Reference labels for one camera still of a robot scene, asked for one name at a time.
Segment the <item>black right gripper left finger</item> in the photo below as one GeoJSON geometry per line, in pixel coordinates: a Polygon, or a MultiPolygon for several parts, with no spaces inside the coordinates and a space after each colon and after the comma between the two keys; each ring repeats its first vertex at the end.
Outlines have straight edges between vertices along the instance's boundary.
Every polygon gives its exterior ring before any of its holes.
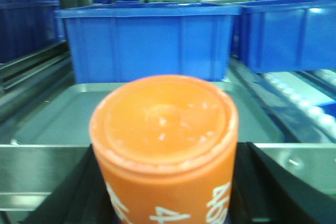
{"type": "Polygon", "coordinates": [[[67,177],[21,223],[115,223],[115,216],[89,146],[67,177]]]}

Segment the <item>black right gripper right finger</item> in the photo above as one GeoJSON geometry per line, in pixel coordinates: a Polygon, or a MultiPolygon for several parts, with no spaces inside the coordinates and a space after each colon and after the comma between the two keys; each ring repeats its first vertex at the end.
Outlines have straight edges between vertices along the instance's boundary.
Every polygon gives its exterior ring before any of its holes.
{"type": "Polygon", "coordinates": [[[252,143],[237,145],[229,222],[317,223],[280,190],[262,167],[252,143]]]}

